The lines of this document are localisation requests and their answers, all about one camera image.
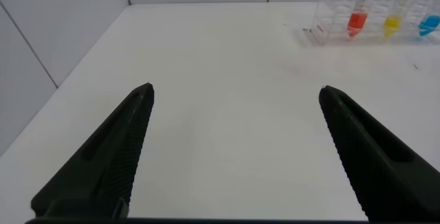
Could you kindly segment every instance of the yellow test tube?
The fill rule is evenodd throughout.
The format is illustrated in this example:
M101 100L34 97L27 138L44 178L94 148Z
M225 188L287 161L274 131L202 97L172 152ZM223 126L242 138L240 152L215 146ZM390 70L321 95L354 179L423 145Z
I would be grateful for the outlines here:
M390 14L382 26L384 36L389 38L394 33L399 31L402 21L404 20L406 11L413 0L397 0L391 8Z

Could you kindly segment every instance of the blue liquid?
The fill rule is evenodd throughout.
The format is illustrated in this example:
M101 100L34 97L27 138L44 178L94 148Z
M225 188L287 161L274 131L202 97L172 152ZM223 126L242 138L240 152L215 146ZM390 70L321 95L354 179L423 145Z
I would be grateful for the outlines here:
M435 31L440 24L440 16L430 15L426 20L423 20L419 25L420 36L426 36L429 33Z

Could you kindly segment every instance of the white tabletop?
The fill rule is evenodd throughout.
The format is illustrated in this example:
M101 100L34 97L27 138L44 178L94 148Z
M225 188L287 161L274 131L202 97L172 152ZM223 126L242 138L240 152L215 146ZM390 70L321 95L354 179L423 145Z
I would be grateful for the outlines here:
M31 219L31 198L145 82L129 216L365 220L319 90L345 91L440 168L440 47L315 47L301 30L314 8L128 7L0 157L1 222Z

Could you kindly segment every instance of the red liquid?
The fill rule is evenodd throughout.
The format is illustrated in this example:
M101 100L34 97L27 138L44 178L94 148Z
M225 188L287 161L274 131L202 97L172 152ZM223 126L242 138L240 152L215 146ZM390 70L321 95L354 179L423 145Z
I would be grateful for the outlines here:
M369 14L367 13L357 13L351 14L349 24L347 25L347 30L349 31L350 38L358 35L362 28L364 28L366 18Z

